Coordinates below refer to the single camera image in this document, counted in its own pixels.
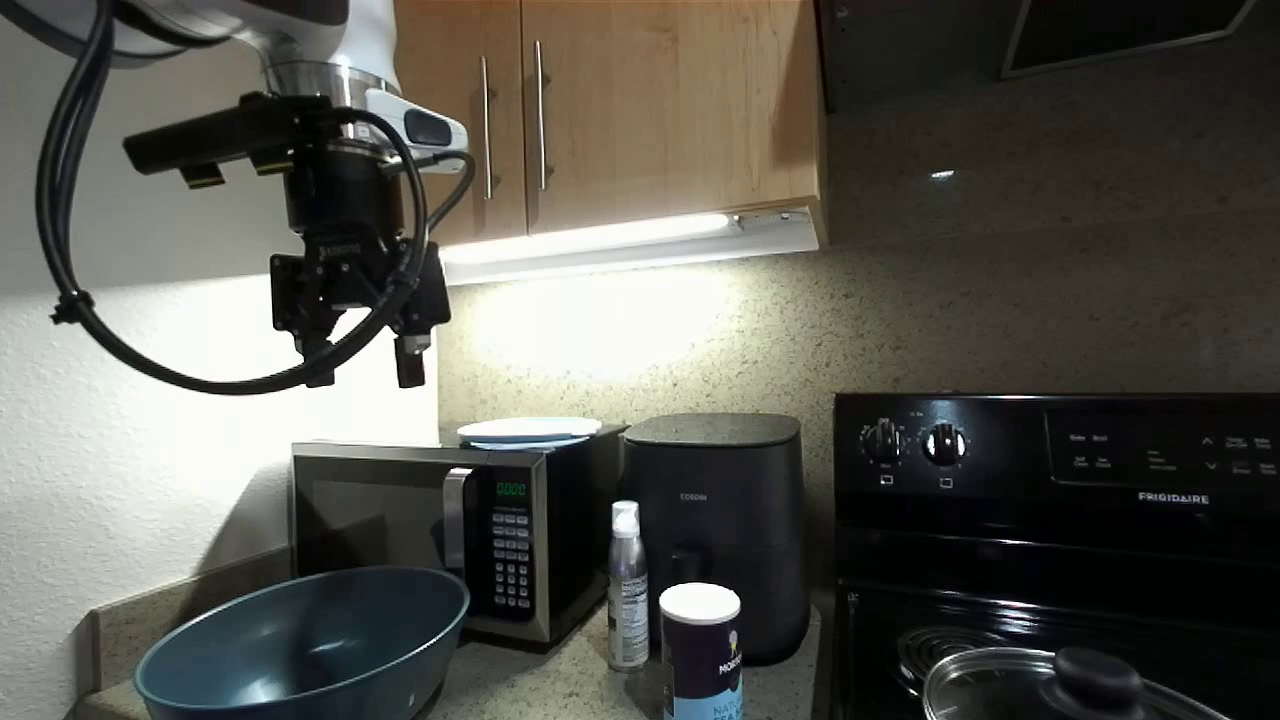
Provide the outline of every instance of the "microwave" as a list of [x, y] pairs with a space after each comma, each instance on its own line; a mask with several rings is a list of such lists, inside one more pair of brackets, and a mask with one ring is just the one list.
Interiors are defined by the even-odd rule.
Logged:
[[619, 429], [525, 451], [293, 442], [293, 560], [448, 568], [471, 634], [556, 644], [606, 598], [619, 471]]

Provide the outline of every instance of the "wooden cabinet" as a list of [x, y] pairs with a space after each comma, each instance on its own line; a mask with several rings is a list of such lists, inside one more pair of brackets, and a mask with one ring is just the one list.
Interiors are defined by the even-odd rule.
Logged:
[[[403, 97], [469, 123], [478, 157], [478, 184], [441, 241], [525, 233], [521, 0], [399, 0], [396, 25]], [[448, 187], [453, 175], [427, 175], [427, 198]]]
[[822, 195], [814, 0], [411, 0], [399, 78], [496, 175], [444, 241]]

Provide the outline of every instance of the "pot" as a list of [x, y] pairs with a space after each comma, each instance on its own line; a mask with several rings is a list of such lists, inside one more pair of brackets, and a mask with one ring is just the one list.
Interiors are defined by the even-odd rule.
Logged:
[[927, 720], [1229, 720], [1091, 646], [969, 646], [925, 674]]

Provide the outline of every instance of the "container lid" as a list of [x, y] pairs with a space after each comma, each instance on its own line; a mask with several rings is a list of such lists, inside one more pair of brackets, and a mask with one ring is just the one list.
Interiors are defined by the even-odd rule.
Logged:
[[1091, 646], [974, 646], [925, 674], [927, 720], [1224, 720]]
[[624, 433], [627, 442], [696, 442], [696, 447], [756, 447], [801, 435], [796, 415], [766, 410], [678, 410], [652, 415]]
[[731, 625], [743, 609], [743, 598], [724, 585], [673, 585], [655, 603], [667, 619], [691, 627]]

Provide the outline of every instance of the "black cable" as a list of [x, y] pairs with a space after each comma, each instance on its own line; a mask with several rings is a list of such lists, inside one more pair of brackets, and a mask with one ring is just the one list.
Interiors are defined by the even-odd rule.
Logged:
[[416, 237], [399, 241], [399, 249], [403, 249], [399, 268], [394, 272], [385, 297], [367, 306], [367, 317], [348, 336], [339, 336], [324, 351], [310, 355], [303, 364], [273, 372], [273, 375], [201, 378], [201, 375], [183, 375], [183, 372], [174, 372], [174, 369], [147, 358], [143, 351], [123, 343], [94, 310], [94, 297], [82, 289], [76, 268], [72, 268], [67, 233], [72, 233], [72, 195], [76, 195], [85, 140], [90, 140], [94, 116], [97, 116], [97, 104], [101, 104], [101, 93], [105, 93], [108, 68], [114, 68], [114, 43], [116, 43], [114, 6], [116, 6], [114, 0], [97, 2], [97, 20], [85, 41], [85, 51], [76, 57], [76, 68], [55, 101], [55, 113], [54, 113], [45, 144], [42, 144], [36, 229], [42, 229], [42, 249], [45, 249], [49, 272], [59, 289], [55, 321], [82, 321], [82, 328], [105, 351], [114, 351], [120, 364], [130, 364], [154, 378], [194, 388], [194, 393], [211, 393], [211, 394], [286, 393], [286, 388], [310, 383], [320, 372], [339, 369], [410, 305], [410, 297], [416, 292], [421, 268], [425, 268], [425, 237], [427, 237], [425, 187], [421, 187], [421, 175], [411, 173], [411, 147], [399, 140], [399, 133], [390, 119], [360, 113], [360, 108], [333, 108], [333, 119], [335, 123], [371, 123], [396, 147], [403, 175], [410, 175], [410, 187], [411, 187]]
[[436, 157], [421, 160], [421, 168], [448, 163], [448, 160], [459, 160], [466, 175], [453, 184], [453, 191], [441, 198], [441, 206], [427, 211], [427, 233], [436, 233], [436, 223], [469, 195], [469, 187], [478, 180], [478, 157], [469, 157], [469, 153], [436, 153]]

